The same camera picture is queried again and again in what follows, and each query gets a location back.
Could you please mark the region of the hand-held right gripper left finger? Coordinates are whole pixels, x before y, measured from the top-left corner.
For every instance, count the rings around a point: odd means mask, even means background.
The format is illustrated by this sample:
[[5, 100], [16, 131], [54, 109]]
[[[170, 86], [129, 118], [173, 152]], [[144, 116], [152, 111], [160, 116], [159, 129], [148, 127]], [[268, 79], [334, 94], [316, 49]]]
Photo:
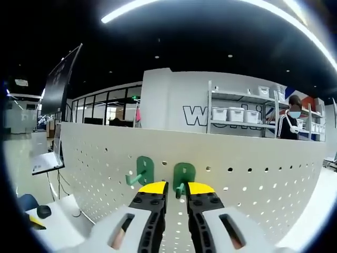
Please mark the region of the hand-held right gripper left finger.
[[97, 222], [83, 243], [63, 252], [159, 252], [168, 185], [159, 181], [141, 187], [128, 206]]

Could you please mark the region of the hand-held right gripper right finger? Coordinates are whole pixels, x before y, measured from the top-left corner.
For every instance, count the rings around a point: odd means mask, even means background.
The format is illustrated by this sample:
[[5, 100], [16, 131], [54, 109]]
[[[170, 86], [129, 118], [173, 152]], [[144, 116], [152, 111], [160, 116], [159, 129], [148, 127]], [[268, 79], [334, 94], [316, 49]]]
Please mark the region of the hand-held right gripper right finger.
[[225, 207], [215, 190], [186, 184], [189, 231], [195, 252], [277, 252], [261, 227], [233, 207]]

